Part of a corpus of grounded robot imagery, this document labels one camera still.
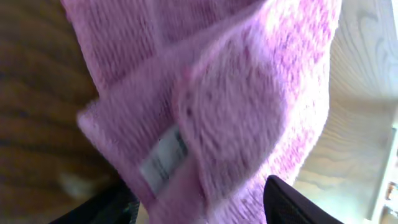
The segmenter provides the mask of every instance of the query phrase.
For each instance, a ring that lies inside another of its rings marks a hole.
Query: pink knit fabric
[[[79,125],[143,202],[150,222],[265,223],[267,176],[292,184],[325,124],[341,1],[63,4],[100,93]],[[202,100],[205,90],[218,97],[220,110]],[[245,110],[245,97],[262,103]],[[189,153],[154,195],[139,167],[174,123]],[[197,130],[215,132],[222,147],[209,136],[202,145]]]

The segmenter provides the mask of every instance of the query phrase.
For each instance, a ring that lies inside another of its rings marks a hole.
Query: white tag
[[[155,195],[167,184],[186,156],[187,148],[178,126],[172,126],[162,135],[140,167],[142,176]]]

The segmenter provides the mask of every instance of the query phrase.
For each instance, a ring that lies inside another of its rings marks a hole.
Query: pink sweater
[[[151,223],[265,223],[328,114],[340,0],[63,0],[100,98],[80,128]],[[174,124],[188,154],[161,190],[142,172]]]

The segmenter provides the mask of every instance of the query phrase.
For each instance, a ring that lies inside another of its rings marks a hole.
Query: brown wooden table
[[[48,222],[111,182],[76,125],[96,96],[59,0],[1,0],[0,223]]]
[[[368,213],[389,147],[397,76],[390,0],[344,0],[329,119],[295,183],[338,218]],[[0,0],[0,223],[45,223],[93,193],[97,185],[87,183],[111,182],[114,171],[75,121],[95,97],[59,1]],[[70,183],[83,189],[79,199],[65,193]]]

